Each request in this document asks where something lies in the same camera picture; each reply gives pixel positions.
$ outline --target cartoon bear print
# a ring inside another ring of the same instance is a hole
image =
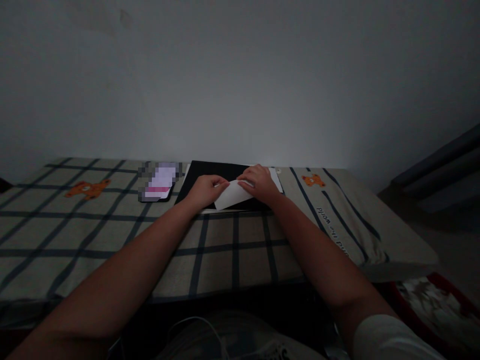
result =
[[[100,196],[102,191],[110,184],[112,181],[110,179],[105,179],[101,183],[98,184],[91,184],[86,181],[80,181],[74,187],[70,189],[69,192],[65,194],[66,198],[71,198],[73,195],[77,194],[85,194],[85,198],[83,200],[92,200],[96,199]]]
[[[320,176],[318,176],[317,174],[313,174],[311,177],[308,177],[308,176],[302,176],[301,177],[303,179],[303,181],[305,181],[305,183],[308,185],[308,186],[313,186],[314,184],[318,184],[320,185],[321,188],[324,188],[325,187],[325,183],[322,181],[322,179],[320,178]]]

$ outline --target plaid bedsheet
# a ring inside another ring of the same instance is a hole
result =
[[[172,207],[182,178],[168,202],[138,201],[138,188],[147,181],[142,177],[145,166],[142,161],[60,158],[2,195],[0,302],[11,306],[67,296]],[[369,211],[376,200],[369,204],[357,196],[358,182],[346,170],[276,170],[285,195],[357,265],[390,261],[382,244],[385,234],[373,225],[373,211]],[[83,194],[65,197],[80,181],[99,184],[106,179],[110,183],[98,198],[84,200]],[[199,214],[151,300],[192,299],[303,279],[271,212]]]

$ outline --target black paper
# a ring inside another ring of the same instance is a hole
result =
[[[188,174],[183,182],[180,193],[176,198],[175,204],[178,204],[180,201],[185,199],[199,176],[219,175],[230,182],[237,179],[237,177],[241,175],[247,168],[248,166],[246,165],[194,160],[190,164],[190,169],[188,169]],[[210,205],[206,206],[205,209],[215,209],[215,204],[211,203]],[[268,211],[270,208],[263,202],[260,202],[253,197],[227,207],[226,210]]]

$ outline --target person's right hand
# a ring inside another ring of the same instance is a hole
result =
[[[268,167],[260,164],[250,166],[236,179],[252,183],[253,187],[243,181],[239,181],[238,185],[264,204],[270,205],[278,196],[281,196],[279,189],[272,180]]]

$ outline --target white cable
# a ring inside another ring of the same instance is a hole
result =
[[[221,357],[223,359],[226,359],[226,360],[230,360],[230,356],[229,356],[229,353],[227,352],[227,345],[224,344],[224,342],[222,341],[222,339],[220,339],[220,336],[219,334],[217,333],[217,331],[215,330],[214,326],[210,323],[210,321],[208,321],[207,319],[203,318],[203,317],[200,317],[200,316],[190,316],[190,317],[187,317],[187,318],[184,318],[183,320],[180,320],[179,322],[176,322],[174,323],[170,329],[168,329],[168,333],[167,333],[167,341],[168,339],[170,339],[170,331],[172,331],[172,329],[174,327],[176,327],[178,324],[181,324],[183,322],[186,322],[188,320],[193,320],[193,319],[197,319],[197,320],[202,320],[204,322],[206,322],[210,327],[211,329],[213,330],[213,332],[215,333],[215,336],[216,338],[218,339],[218,341],[220,342],[220,353],[221,353]]]

